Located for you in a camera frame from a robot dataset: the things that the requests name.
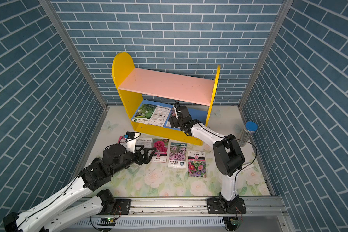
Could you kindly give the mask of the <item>pink-bordered seed packet back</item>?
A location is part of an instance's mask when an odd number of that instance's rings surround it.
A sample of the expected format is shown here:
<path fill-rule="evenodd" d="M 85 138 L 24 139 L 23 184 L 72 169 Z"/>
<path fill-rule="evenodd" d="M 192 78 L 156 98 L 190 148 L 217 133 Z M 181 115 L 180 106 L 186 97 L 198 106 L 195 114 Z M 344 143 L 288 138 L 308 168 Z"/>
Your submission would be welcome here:
<path fill-rule="evenodd" d="M 121 136 L 118 140 L 118 144 L 123 144 L 123 143 L 126 143 L 126 138 L 125 136 Z"/>

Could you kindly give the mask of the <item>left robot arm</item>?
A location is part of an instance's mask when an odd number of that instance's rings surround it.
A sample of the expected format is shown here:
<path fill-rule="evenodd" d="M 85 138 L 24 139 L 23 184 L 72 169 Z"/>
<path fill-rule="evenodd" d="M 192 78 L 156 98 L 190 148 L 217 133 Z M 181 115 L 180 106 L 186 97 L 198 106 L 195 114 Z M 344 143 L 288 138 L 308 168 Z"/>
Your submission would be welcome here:
<path fill-rule="evenodd" d="M 99 213 L 114 214 L 121 207 L 108 189 L 100 189 L 112 177 L 132 164 L 150 163 L 156 148 L 122 144 L 108 146 L 101 159 L 82 169 L 69 184 L 33 208 L 12 212 L 3 219 L 7 232 L 60 232 L 81 219 Z"/>

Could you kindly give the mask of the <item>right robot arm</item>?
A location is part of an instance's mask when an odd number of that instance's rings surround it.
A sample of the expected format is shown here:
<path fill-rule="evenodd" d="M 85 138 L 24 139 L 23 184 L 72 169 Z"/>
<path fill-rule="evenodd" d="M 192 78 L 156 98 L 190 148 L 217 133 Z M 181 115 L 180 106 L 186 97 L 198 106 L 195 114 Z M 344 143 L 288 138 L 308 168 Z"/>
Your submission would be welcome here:
<path fill-rule="evenodd" d="M 208 213 L 245 214 L 245 202 L 237 191 L 237 176 L 241 171 L 252 168 L 253 164 L 244 166 L 245 157 L 239 140 L 232 134 L 223 135 L 209 129 L 201 121 L 193 119 L 186 106 L 177 102 L 174 104 L 174 112 L 175 115 L 169 117 L 171 127 L 179 128 L 187 136 L 212 146 L 216 166 L 223 174 L 219 197 L 207 199 Z"/>

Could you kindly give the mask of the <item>chrysanthemum packet pink band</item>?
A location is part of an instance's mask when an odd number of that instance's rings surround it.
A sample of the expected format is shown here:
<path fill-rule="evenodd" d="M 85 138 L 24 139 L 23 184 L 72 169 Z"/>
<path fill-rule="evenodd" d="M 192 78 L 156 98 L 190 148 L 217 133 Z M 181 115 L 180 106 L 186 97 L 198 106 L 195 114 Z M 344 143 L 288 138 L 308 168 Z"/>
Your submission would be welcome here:
<path fill-rule="evenodd" d="M 177 117 L 177 115 L 175 113 L 175 108 L 173 107 L 171 109 L 170 113 L 169 113 L 169 116 L 168 116 L 168 119 L 167 119 L 167 122 L 166 122 L 165 126 L 167 128 L 172 128 L 172 126 L 171 126 L 171 118 L 176 118 L 176 117 Z"/>

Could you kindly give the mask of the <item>hollyhock magenta flower packet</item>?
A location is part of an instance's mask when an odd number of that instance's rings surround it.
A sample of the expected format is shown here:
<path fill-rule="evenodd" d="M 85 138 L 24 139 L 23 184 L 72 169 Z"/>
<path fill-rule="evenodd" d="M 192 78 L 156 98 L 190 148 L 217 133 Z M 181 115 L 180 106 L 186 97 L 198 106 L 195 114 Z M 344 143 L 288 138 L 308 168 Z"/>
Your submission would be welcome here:
<path fill-rule="evenodd" d="M 156 148 L 156 152 L 152 156 L 151 162 L 166 163 L 168 156 L 168 145 L 168 139 L 153 139 L 152 146 Z"/>

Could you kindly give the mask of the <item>white text seed packet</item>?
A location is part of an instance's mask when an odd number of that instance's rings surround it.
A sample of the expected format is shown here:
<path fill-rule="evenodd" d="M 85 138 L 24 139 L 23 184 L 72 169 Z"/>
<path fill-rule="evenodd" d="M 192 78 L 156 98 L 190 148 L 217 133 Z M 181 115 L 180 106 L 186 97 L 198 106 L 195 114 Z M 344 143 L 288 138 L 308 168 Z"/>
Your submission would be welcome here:
<path fill-rule="evenodd" d="M 135 145 L 144 145 L 144 148 L 150 148 L 152 146 L 152 138 L 138 138 Z"/>

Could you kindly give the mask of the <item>purple flower seed packet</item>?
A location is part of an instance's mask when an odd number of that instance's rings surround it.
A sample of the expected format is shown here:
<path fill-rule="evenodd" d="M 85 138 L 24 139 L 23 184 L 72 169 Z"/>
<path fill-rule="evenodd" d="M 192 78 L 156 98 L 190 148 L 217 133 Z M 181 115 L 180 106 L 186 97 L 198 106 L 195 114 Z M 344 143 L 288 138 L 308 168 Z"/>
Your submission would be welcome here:
<path fill-rule="evenodd" d="M 186 167 L 186 143 L 170 143 L 169 147 L 169 168 L 185 168 Z"/>

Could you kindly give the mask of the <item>small chrysanthemum seed packet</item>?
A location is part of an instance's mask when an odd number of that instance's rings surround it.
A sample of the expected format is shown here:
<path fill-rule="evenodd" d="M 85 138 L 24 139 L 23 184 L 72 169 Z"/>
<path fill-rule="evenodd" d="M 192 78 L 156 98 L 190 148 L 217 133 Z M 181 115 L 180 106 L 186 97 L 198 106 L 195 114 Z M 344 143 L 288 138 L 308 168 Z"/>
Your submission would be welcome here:
<path fill-rule="evenodd" d="M 206 157 L 203 151 L 188 152 L 188 177 L 206 178 Z"/>

